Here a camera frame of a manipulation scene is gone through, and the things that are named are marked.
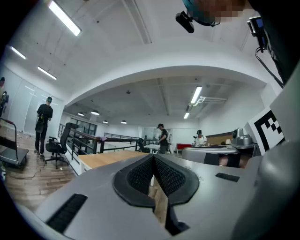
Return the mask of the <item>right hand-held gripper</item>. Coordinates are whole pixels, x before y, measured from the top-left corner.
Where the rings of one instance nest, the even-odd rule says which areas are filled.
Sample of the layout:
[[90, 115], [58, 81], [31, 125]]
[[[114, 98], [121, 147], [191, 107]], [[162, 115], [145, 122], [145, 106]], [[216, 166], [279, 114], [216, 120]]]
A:
[[248, 122], [259, 150], [250, 199], [233, 240], [297, 240], [300, 237], [300, 69], [258, 116]]

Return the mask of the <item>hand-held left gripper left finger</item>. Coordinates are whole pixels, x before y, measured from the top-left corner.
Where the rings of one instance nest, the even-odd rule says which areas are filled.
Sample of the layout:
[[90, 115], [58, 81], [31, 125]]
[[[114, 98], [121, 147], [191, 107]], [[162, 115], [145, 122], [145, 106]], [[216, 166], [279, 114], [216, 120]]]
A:
[[166, 240], [170, 233], [151, 208], [134, 207], [113, 189], [113, 178], [122, 168], [142, 159], [129, 158], [90, 169], [49, 195], [35, 214], [46, 222], [73, 194], [87, 200], [64, 234], [75, 240]]

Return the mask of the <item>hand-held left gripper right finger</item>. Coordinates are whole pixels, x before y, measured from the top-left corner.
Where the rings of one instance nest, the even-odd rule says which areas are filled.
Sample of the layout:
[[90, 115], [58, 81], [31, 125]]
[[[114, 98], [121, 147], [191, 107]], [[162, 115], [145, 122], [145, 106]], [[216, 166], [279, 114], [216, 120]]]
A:
[[184, 160], [172, 155], [163, 158], [193, 171], [199, 187], [186, 204], [176, 205], [179, 221], [189, 226], [172, 236], [161, 228], [153, 235], [155, 240], [235, 240], [234, 228], [252, 197], [252, 189], [260, 157], [249, 159], [245, 168], [231, 168]]

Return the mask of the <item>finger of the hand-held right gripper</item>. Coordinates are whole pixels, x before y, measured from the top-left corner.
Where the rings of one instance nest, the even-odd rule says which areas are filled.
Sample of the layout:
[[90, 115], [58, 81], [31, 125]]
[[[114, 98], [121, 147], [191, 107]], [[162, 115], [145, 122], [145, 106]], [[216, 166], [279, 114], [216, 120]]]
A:
[[197, 163], [229, 167], [239, 167], [240, 162], [240, 152], [228, 145], [184, 148], [182, 157]]

